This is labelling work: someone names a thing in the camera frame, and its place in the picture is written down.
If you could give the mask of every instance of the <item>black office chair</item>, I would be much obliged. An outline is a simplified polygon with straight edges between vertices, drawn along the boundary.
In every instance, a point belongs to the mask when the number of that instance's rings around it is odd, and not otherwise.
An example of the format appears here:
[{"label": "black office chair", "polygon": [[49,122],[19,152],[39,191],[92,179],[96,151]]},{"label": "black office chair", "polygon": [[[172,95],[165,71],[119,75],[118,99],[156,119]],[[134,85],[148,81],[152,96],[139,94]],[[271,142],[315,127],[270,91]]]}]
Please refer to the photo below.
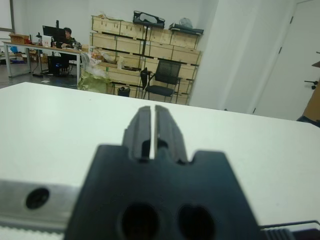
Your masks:
[{"label": "black office chair", "polygon": [[[178,77],[181,64],[171,61],[160,60],[156,72],[151,76],[151,72],[147,68],[141,71],[142,91],[145,90],[143,99],[145,99],[148,92],[148,99],[150,99],[150,93],[158,94],[165,97],[171,97],[170,103],[174,96],[176,86],[178,84],[178,92],[180,88],[180,79]],[[152,85],[150,86],[151,79],[155,77],[156,81],[166,84],[165,86]],[[168,85],[174,85],[174,88],[169,88]]]}]

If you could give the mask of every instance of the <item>screw hole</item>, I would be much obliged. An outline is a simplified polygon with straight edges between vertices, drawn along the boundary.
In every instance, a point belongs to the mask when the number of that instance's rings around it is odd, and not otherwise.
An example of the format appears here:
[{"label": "screw hole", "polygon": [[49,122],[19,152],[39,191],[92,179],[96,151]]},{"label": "screw hole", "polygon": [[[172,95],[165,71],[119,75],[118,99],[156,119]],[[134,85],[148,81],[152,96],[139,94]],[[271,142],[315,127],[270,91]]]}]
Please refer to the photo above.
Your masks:
[{"label": "screw hole", "polygon": [[214,239],[214,220],[201,206],[185,205],[181,207],[178,213],[178,226],[186,240]]},{"label": "screw hole", "polygon": [[159,228],[156,211],[145,203],[129,206],[123,214],[121,224],[126,240],[151,240]]},{"label": "screw hole", "polygon": [[46,188],[37,188],[29,193],[25,205],[28,209],[34,210],[42,207],[49,199],[49,190]]}]

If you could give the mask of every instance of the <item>plastic bag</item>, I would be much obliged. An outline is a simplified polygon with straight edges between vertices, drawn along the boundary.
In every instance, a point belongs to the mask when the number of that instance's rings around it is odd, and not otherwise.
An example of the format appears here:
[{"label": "plastic bag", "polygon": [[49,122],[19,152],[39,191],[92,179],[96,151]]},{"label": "plastic bag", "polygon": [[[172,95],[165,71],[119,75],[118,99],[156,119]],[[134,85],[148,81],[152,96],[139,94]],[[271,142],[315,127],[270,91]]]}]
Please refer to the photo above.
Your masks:
[{"label": "plastic bag", "polygon": [[98,51],[98,52],[107,61],[107,63],[113,63],[114,62],[114,59],[111,56],[109,56],[106,52],[104,52],[104,51]]},{"label": "plastic bag", "polygon": [[106,71],[97,68],[97,64],[101,61],[92,58],[88,53],[82,53],[81,57],[83,70],[77,86],[78,89],[106,94],[111,80]]}]

